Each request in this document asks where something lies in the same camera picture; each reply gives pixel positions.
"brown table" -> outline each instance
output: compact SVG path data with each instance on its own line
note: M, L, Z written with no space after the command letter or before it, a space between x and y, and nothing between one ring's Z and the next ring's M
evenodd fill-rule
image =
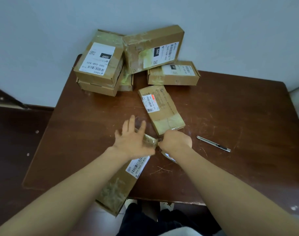
M282 82L200 71L197 86L166 86L193 140L193 149L299 214L299 120ZM133 92L116 97L82 91L69 75L23 186L47 190L81 169L114 143L114 132L134 114L156 137L137 91L146 73L134 77ZM231 149L225 152L196 136ZM131 198L203 204L179 165L158 151L132 189Z

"barcode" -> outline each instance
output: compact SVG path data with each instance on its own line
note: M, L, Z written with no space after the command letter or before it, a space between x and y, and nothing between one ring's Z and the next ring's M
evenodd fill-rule
M133 169L132 169L132 171L131 171L132 173L135 172L136 168L138 167L139 163L140 163L142 160L143 160L142 158L140 158L140 159L137 160L136 164L134 165L134 167L133 167Z
M101 72L103 72L105 70L105 69L99 68L97 66L91 66L91 65L87 66L87 68L94 69L94 70L101 71Z
M170 57L170 56L171 56L172 47L173 47L173 44L171 44L171 45L170 45L170 50L169 50L169 55L168 55L168 57Z
M148 101L149 106L152 107L152 104L151 104L151 101L150 101L150 99L149 99L149 96L147 96L146 98L147 98L147 101Z

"shipping package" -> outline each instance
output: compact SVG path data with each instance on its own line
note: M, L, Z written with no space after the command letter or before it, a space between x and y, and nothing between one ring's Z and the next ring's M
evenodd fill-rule
M123 66L122 36L98 29L74 67L81 82L114 88Z
M145 134L143 143L157 146L157 139ZM96 198L96 202L110 214L117 216L130 191L149 160L149 156L129 161L107 182Z
M153 85L138 92L158 136L162 136L169 129L178 130L185 126L163 85Z
M86 83L86 82L79 80L78 78L76 79L76 82L83 90L114 97L114 96L116 96L117 91L119 90L120 83L123 80L124 75L125 75L125 68L122 68L122 71L120 72L119 78L114 87L104 87L104 86L94 84L94 83Z
M129 75L126 71L125 65L122 68L124 70L123 79L120 83L118 91L133 91L134 74Z
M148 84L196 85L200 74L192 61L175 61L147 70Z
M177 60L184 31L173 25L123 39L124 55L129 74Z

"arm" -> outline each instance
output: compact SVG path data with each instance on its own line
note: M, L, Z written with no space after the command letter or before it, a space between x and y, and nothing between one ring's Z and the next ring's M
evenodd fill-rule
M189 136L167 131L159 143L183 168L227 235L299 235L299 220L196 153Z
M155 154L143 146L146 123L135 132L135 118L124 122L122 135L102 155L60 182L0 227L0 235L65 235L94 202L106 182L127 161Z

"black label tag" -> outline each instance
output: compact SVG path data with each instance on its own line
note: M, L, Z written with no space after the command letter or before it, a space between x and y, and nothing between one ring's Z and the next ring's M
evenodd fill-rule
M101 53L100 57L105 59L110 59L112 55Z
M155 56L159 56L159 50L160 50L160 47L156 47L156 48L154 49L154 57L155 57Z

